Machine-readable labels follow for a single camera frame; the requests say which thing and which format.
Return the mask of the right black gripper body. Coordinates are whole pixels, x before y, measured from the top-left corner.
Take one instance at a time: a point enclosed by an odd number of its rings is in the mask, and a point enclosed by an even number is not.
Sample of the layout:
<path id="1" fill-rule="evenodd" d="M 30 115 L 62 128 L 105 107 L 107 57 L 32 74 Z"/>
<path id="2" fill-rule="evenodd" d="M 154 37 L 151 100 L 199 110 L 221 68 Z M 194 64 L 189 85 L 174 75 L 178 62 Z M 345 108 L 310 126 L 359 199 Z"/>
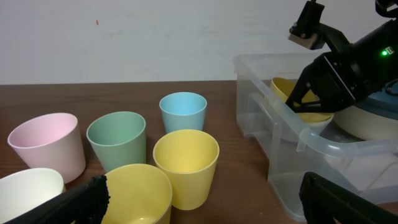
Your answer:
<path id="1" fill-rule="evenodd" d="M 330 103 L 329 113 L 345 109 L 397 78 L 397 20 L 390 20 L 342 53 L 321 54 L 312 63 L 311 91 Z"/>

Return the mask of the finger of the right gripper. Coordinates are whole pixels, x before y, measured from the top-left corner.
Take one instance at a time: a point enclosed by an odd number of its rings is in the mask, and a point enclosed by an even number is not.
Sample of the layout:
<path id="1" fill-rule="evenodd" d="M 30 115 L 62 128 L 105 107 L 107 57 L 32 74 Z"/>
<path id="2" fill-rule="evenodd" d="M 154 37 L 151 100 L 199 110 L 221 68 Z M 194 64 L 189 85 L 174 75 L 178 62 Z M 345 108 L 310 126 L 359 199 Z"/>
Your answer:
<path id="1" fill-rule="evenodd" d="M 303 102 L 303 99 L 305 95 L 311 90 L 312 84 L 310 83 L 310 80 L 312 76 L 317 72 L 316 65 L 314 63 L 311 63 L 310 65 L 307 65 L 299 79 L 297 80 L 294 89 L 292 90 L 291 94 L 289 95 L 288 99 L 286 100 L 285 104 L 291 108 L 293 102 L 298 101 L 299 103 Z"/>
<path id="2" fill-rule="evenodd" d="M 327 101 L 293 102 L 292 109 L 295 113 L 328 113 L 330 103 Z"/>

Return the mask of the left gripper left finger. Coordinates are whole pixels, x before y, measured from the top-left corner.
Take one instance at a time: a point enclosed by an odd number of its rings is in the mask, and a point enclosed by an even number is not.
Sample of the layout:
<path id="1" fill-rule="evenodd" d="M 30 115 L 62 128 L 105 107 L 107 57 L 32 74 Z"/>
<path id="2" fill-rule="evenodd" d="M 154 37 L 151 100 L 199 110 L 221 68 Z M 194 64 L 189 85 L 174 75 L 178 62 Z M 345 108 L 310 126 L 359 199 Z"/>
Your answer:
<path id="1" fill-rule="evenodd" d="M 110 201 L 106 182 L 96 175 L 6 224 L 101 224 Z"/>

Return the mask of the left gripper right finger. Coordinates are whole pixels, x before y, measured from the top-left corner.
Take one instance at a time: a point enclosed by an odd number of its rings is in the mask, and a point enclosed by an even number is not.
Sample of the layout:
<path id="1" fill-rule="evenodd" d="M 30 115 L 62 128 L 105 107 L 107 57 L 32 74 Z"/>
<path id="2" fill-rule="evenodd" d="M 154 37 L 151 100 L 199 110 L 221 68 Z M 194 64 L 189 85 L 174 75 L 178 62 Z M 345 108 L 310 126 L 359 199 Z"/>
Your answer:
<path id="1" fill-rule="evenodd" d="M 304 174 L 299 197 L 308 224 L 397 224 L 397 215 L 314 172 Z"/>

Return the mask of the yellow small bowl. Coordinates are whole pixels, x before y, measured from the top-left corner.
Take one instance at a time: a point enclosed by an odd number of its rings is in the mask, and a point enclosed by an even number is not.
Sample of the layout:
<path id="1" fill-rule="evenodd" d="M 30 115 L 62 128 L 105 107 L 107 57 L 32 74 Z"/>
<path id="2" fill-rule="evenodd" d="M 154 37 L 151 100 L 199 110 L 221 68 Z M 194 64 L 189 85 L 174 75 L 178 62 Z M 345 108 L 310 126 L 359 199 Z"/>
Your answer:
<path id="1" fill-rule="evenodd" d="M 295 87 L 295 82 L 292 80 L 275 77 L 271 81 L 270 89 L 278 96 L 283 102 L 286 102 L 291 92 Z M 304 96 L 303 102 L 315 101 L 316 96 L 310 90 Z M 326 121 L 333 117 L 333 113 L 297 113 L 297 115 L 306 123 L 319 123 Z"/>

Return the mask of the clear plastic storage container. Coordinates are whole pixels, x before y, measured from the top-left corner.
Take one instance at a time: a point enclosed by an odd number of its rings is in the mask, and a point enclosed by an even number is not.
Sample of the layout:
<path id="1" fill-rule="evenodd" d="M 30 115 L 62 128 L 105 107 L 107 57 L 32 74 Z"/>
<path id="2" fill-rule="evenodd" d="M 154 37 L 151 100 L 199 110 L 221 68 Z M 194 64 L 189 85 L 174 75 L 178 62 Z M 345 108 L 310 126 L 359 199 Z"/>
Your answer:
<path id="1" fill-rule="evenodd" d="M 268 183 L 293 220 L 304 221 L 299 197 L 306 172 L 315 172 L 375 204 L 397 201 L 397 141 L 359 141 L 328 124 L 304 123 L 269 88 L 274 77 L 298 78 L 309 54 L 239 55 L 237 124 L 269 158 Z"/>

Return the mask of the yellow plastic cup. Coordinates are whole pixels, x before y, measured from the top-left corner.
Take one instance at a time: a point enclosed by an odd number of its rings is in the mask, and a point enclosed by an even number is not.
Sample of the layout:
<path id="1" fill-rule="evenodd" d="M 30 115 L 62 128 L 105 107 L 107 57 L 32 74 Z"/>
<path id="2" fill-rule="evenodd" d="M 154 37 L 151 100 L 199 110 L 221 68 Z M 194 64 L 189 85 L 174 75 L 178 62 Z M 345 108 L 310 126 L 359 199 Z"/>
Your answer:
<path id="1" fill-rule="evenodd" d="M 208 198 L 220 147 L 210 134 L 181 129 L 161 137 L 153 149 L 156 166 L 172 184 L 172 205 L 194 210 Z"/>
<path id="2" fill-rule="evenodd" d="M 106 174 L 109 205 L 106 224 L 169 224 L 172 185 L 157 167 L 130 164 Z"/>

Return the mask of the beige large bowl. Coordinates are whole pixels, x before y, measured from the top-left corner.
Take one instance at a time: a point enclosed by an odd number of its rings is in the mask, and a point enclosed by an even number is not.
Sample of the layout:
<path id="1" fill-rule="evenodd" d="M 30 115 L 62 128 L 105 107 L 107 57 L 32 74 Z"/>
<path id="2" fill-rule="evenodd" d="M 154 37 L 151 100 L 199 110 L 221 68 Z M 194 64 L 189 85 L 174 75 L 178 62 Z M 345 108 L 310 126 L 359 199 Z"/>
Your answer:
<path id="1" fill-rule="evenodd" d="M 397 120 L 351 106 L 336 112 L 334 122 L 347 133 L 363 140 L 397 140 Z"/>

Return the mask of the white plastic cup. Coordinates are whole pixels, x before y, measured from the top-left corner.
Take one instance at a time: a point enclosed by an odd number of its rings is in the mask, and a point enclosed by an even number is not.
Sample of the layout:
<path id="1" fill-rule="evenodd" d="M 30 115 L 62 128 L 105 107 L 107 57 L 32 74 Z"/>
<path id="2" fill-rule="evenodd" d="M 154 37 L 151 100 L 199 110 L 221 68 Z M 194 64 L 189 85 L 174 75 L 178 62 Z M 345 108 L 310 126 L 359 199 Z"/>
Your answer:
<path id="1" fill-rule="evenodd" d="M 26 169 L 1 179 L 1 223 L 6 223 L 65 191 L 61 174 L 49 168 Z"/>

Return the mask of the green plastic cup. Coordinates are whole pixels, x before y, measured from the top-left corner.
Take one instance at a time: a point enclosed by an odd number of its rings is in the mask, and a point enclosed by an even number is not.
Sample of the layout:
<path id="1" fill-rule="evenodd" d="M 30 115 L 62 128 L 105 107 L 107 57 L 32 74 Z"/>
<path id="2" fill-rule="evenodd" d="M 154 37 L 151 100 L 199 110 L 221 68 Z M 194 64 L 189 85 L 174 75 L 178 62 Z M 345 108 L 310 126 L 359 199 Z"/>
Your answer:
<path id="1" fill-rule="evenodd" d="M 89 125 L 86 137 L 106 173 L 147 162 L 146 121 L 138 113 L 106 114 Z"/>

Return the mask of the blue plastic cup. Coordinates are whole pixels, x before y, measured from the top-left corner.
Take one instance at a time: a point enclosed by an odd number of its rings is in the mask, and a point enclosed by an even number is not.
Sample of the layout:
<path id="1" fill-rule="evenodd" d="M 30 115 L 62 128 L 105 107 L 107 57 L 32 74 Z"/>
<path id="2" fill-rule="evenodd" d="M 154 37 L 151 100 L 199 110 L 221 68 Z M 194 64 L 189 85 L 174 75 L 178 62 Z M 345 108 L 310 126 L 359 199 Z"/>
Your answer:
<path id="1" fill-rule="evenodd" d="M 181 129 L 203 130 L 207 100 L 192 92 L 176 92 L 164 96 L 159 102 L 165 132 Z"/>

